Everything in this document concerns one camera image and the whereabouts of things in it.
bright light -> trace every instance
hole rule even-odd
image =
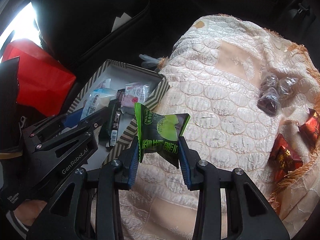
[[[11,41],[27,38],[40,46],[39,31],[34,27],[33,21],[36,19],[36,12],[31,3],[23,8],[18,15],[12,20],[8,27],[0,36],[0,48],[10,33],[15,30],[15,35]]]

green snack package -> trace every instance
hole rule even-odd
[[[159,115],[141,103],[134,104],[134,111],[138,126],[139,161],[142,162],[145,153],[157,152],[178,169],[178,138],[182,136],[190,115]]]

red paper bag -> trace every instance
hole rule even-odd
[[[45,116],[57,115],[76,77],[28,39],[9,43],[2,61],[18,56],[17,103],[32,106]]]

white quilted blanket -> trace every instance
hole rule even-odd
[[[256,106],[261,70],[299,79],[296,95],[273,118]],[[189,113],[184,133],[189,148],[218,168],[243,168],[268,199],[276,187],[268,157],[278,129],[283,129],[283,120],[304,123],[308,108],[318,107],[319,73],[303,47],[251,22],[206,16],[175,44],[161,73],[171,88],[155,112]],[[313,161],[307,173],[285,189],[286,198],[277,198],[292,237],[319,199],[318,158],[310,154],[295,125],[283,133],[305,164]],[[224,238],[226,203],[221,195]],[[120,203],[126,239],[192,239],[198,192],[188,191],[181,171],[157,153],[144,156],[133,189],[120,192]]]

metal screw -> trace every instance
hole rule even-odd
[[[75,174],[77,175],[81,175],[82,173],[84,173],[84,168],[78,168],[75,170]]]
[[[206,160],[199,160],[198,163],[200,166],[207,166],[208,165],[208,162]]]
[[[242,175],[243,174],[243,169],[235,168],[235,173],[238,174],[238,175]]]
[[[113,160],[113,161],[111,162],[111,165],[112,165],[112,166],[119,166],[120,163],[121,163],[120,160],[115,159],[115,160]]]

